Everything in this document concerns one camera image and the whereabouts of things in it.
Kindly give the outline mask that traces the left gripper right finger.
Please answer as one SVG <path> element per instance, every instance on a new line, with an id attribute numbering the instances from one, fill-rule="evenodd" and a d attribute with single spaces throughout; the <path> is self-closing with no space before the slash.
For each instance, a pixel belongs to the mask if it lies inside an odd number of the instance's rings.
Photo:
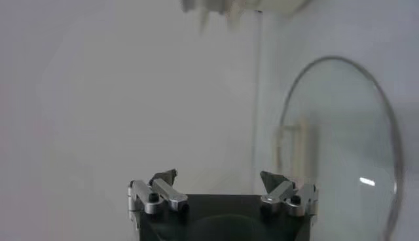
<path id="1" fill-rule="evenodd" d="M 261 213 L 264 216 L 278 212 L 286 212 L 292 217 L 318 214 L 318 188 L 314 184 L 298 186 L 283 175 L 266 171 L 261 171 L 260 177 L 267 191 L 261 196 Z"/>

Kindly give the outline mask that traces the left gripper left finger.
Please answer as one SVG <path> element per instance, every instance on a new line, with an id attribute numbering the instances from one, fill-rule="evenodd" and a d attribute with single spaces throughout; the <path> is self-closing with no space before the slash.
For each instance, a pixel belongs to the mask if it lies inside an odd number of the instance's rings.
<path id="1" fill-rule="evenodd" d="M 157 215 L 167 205 L 173 212 L 184 213 L 189 210 L 189 198 L 173 188 L 177 170 L 158 172 L 145 182 L 132 180 L 128 184 L 128 213 L 143 211 Z"/>

